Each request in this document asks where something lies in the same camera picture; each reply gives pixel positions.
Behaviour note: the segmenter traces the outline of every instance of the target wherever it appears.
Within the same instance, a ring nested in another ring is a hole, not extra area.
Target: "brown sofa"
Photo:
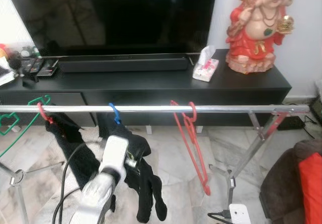
[[[322,140],[304,140],[284,152],[261,186],[260,200],[273,224],[304,224],[304,205],[298,163],[322,155]]]

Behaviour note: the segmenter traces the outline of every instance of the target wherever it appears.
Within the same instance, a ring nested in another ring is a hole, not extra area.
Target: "black tv cabinet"
[[[192,79],[193,66],[187,70],[147,72],[62,73],[41,79],[31,88],[21,80],[0,87],[4,105],[27,104],[38,96],[49,94],[56,105],[270,105],[281,104],[290,84],[274,67],[265,73],[244,75],[231,70],[225,62],[226,49],[217,50],[220,63],[209,83]],[[22,124],[34,114],[21,114]],[[95,126],[91,113],[69,114],[81,126]],[[126,125],[175,125],[173,114],[121,113]],[[267,114],[259,114],[263,125]],[[251,126],[247,114],[198,114],[200,126]]]

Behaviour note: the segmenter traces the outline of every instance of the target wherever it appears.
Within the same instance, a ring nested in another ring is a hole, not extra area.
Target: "white power strip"
[[[247,207],[243,204],[230,204],[229,211],[233,224],[251,224]]]

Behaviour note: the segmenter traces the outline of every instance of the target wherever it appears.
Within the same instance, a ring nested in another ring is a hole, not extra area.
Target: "red hanger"
[[[40,115],[41,115],[41,116],[42,116],[46,121],[48,121],[50,124],[53,124],[53,123],[54,123],[54,121],[53,121],[52,117],[48,117],[48,116],[46,115],[46,113],[45,113],[44,109],[42,108],[42,103],[41,103],[41,102],[38,102],[38,103],[37,103],[37,106],[38,106],[38,108],[39,108],[39,113],[40,113]]]
[[[175,101],[171,101],[170,104],[172,106],[178,106],[179,105]],[[192,111],[193,111],[192,118],[186,116],[185,113],[182,113],[182,116],[183,116],[184,124],[185,124],[185,126],[187,128],[190,140],[191,140],[192,144],[194,144],[196,149],[197,149],[197,153],[198,153],[198,157],[199,157],[199,162],[201,164],[201,169],[202,169],[202,172],[203,172],[203,176],[201,174],[201,171],[199,170],[197,162],[196,162],[196,160],[195,160],[195,158],[194,158],[194,156],[193,156],[193,154],[191,152],[191,149],[190,149],[190,147],[188,145],[187,139],[186,139],[185,134],[184,134],[184,132],[182,130],[182,126],[180,124],[180,121],[178,119],[177,114],[174,113],[174,116],[175,116],[175,119],[176,119],[176,122],[177,122],[177,125],[178,125],[178,128],[179,128],[179,131],[181,133],[182,139],[185,142],[185,145],[186,145],[187,150],[189,152],[189,155],[190,155],[190,158],[192,160],[192,163],[195,166],[195,169],[197,171],[197,174],[198,174],[199,180],[200,180],[200,182],[202,184],[203,190],[205,191],[206,195],[210,195],[210,187],[207,185],[208,176],[207,176],[205,164],[204,164],[204,161],[203,161],[203,157],[202,157],[202,154],[201,154],[201,151],[200,151],[200,148],[199,148],[195,126],[193,125],[193,123],[197,120],[197,111],[196,111],[195,104],[193,102],[189,102],[189,106],[192,107]]]

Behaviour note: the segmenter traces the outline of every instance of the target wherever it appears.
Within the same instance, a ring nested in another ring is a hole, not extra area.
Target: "red cushion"
[[[322,223],[322,157],[315,153],[299,163],[305,224]]]

